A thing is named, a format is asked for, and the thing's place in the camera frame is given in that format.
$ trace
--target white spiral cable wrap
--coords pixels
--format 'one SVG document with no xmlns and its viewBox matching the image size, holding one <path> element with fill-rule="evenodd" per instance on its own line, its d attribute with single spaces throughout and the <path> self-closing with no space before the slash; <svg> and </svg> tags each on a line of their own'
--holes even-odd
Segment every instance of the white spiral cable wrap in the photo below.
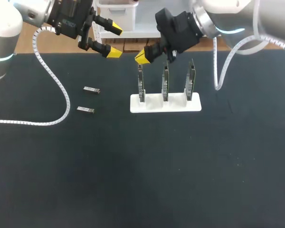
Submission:
<svg viewBox="0 0 285 228">
<path fill-rule="evenodd" d="M 22 125 L 32 125 L 32 126 L 52 126 L 55 124 L 58 124 L 60 122 L 62 122 L 67 115 L 70 112 L 70 108 L 71 108 L 71 103 L 70 103 L 70 98 L 66 92 L 66 89 L 63 87 L 63 85 L 60 83 L 60 81 L 58 80 L 58 78 L 55 76 L 55 74 L 50 70 L 50 68 L 45 64 L 45 62 L 43 61 L 43 59 L 41 58 L 38 49 L 37 49 L 37 37 L 39 36 L 39 34 L 41 32 L 44 31 L 48 31 L 48 32 L 52 32 L 55 33 L 55 28 L 53 27 L 41 27 L 39 29 L 37 29 L 37 31 L 34 33 L 33 35 L 33 50 L 34 53 L 38 59 L 38 61 L 42 64 L 42 66 L 45 68 L 45 70 L 49 73 L 49 75 L 54 79 L 54 81 L 57 83 L 57 85 L 59 86 L 59 88 L 61 89 L 63 95 L 66 98 L 66 111 L 63 114 L 62 117 L 60 117 L 59 119 L 55 120 L 55 121 L 51 121 L 51 122 L 46 122 L 46 123 L 39 123 L 39 122 L 29 122 L 29 121 L 20 121 L 20 120 L 0 120 L 0 124 L 22 124 Z"/>
<path fill-rule="evenodd" d="M 225 79 L 225 76 L 226 76 L 226 73 L 227 73 L 227 70 L 229 67 L 229 64 L 230 64 L 233 56 L 245 44 L 247 44 L 251 41 L 259 40 L 259 41 L 265 41 L 268 43 L 272 43 L 272 44 L 277 45 L 277 46 L 279 46 L 285 50 L 285 43 L 283 41 L 278 40 L 274 37 L 264 36 L 264 35 L 259 34 L 259 31 L 258 31 L 259 7 L 260 7 L 260 0 L 256 0 L 255 1 L 255 7 L 254 7 L 254 15 L 253 15 L 254 35 L 241 40 L 238 44 L 236 44 L 234 46 L 234 48 L 231 50 L 231 52 L 229 53 L 229 55 L 225 61 L 222 72 L 220 74 L 219 81 L 218 81 L 218 44 L 217 44 L 217 38 L 213 39 L 213 68 L 214 68 L 213 76 L 214 76 L 214 87 L 216 90 L 220 90 L 222 88 L 223 83 L 224 83 L 224 79 Z"/>
</svg>

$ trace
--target black mat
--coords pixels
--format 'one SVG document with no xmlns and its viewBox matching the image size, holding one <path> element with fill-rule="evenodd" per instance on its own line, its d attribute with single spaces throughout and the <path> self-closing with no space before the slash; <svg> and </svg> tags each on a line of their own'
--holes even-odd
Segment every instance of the black mat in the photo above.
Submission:
<svg viewBox="0 0 285 228">
<path fill-rule="evenodd" d="M 72 109 L 52 127 L 0 124 L 0 228 L 285 228 L 285 52 L 236 56 L 219 92 L 212 53 L 183 54 L 171 92 L 193 57 L 203 110 L 181 114 L 130 113 L 134 55 L 43 56 Z M 145 67 L 149 93 L 161 90 L 163 60 Z M 36 58 L 17 55 L 0 81 L 0 118 L 64 110 Z"/>
</svg>

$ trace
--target white bin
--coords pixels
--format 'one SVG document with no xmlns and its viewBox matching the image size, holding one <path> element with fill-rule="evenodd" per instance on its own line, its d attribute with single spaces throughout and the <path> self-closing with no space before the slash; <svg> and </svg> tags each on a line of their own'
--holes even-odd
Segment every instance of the white bin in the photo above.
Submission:
<svg viewBox="0 0 285 228">
<path fill-rule="evenodd" d="M 124 5 L 103 5 L 96 1 L 100 8 L 100 16 L 112 19 L 123 31 L 133 31 L 135 29 L 136 8 L 138 2 Z"/>
</svg>

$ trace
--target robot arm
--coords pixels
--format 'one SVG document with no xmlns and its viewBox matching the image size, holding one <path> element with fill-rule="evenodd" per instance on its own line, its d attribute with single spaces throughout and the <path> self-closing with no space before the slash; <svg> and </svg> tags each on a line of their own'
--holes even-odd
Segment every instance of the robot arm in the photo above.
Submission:
<svg viewBox="0 0 285 228">
<path fill-rule="evenodd" d="M 161 40 L 146 46 L 135 58 L 139 64 L 152 63 L 162 53 L 169 62 L 176 55 L 199 43 L 202 36 L 222 35 L 233 48 L 239 41 L 254 34 L 256 0 L 192 0 L 192 12 L 173 17 L 167 9 L 155 15 Z M 257 19 L 261 34 L 285 40 L 285 0 L 261 0 Z M 267 42 L 252 41 L 237 53 L 247 55 L 260 51 Z"/>
<path fill-rule="evenodd" d="M 22 29 L 22 22 L 36 27 L 48 23 L 57 35 L 76 39 L 78 47 L 104 57 L 120 57 L 121 51 L 93 41 L 88 32 L 94 21 L 105 30 L 121 35 L 123 30 L 110 19 L 96 15 L 93 0 L 0 0 L 0 79 L 5 76 Z"/>
</svg>

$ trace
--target white holder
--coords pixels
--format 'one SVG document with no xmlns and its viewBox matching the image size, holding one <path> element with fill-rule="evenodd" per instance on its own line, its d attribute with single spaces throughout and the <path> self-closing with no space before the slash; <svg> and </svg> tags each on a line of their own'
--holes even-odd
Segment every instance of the white holder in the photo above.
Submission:
<svg viewBox="0 0 285 228">
<path fill-rule="evenodd" d="M 193 93 L 192 100 L 187 101 L 184 93 L 169 94 L 169 100 L 164 102 L 162 94 L 146 94 L 145 102 L 140 102 L 139 94 L 131 95 L 131 113 L 173 113 L 201 111 L 200 95 Z"/>
</svg>

